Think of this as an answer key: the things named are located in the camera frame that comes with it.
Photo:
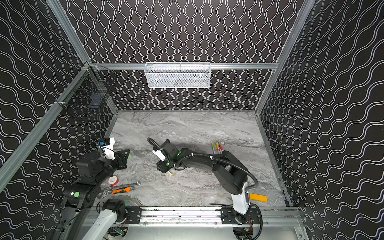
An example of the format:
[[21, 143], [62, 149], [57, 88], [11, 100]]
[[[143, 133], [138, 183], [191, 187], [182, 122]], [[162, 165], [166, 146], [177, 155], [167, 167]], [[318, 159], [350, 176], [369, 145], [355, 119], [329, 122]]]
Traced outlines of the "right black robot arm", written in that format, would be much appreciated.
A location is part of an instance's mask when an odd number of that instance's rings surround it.
[[258, 187], [259, 181], [231, 152], [209, 155], [188, 148], [179, 150], [169, 140], [161, 145], [152, 138], [147, 138], [147, 141], [160, 159], [157, 162], [158, 171], [165, 174], [171, 169], [184, 171], [195, 168], [212, 172], [223, 189], [231, 194], [234, 213], [232, 220], [238, 225], [251, 223], [249, 190]]

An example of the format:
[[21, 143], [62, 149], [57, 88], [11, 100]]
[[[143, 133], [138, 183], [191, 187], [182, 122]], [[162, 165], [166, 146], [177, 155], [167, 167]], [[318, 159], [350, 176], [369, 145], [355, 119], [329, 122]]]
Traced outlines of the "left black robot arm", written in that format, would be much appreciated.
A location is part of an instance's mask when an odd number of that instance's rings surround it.
[[102, 183], [112, 177], [115, 171], [127, 168], [130, 150], [112, 153], [109, 157], [105, 153], [93, 151], [80, 157], [76, 163], [78, 178], [65, 190], [60, 203], [60, 211], [71, 209], [75, 213], [70, 218], [60, 215], [60, 234], [54, 237], [55, 240], [75, 240], [86, 214], [102, 192]]

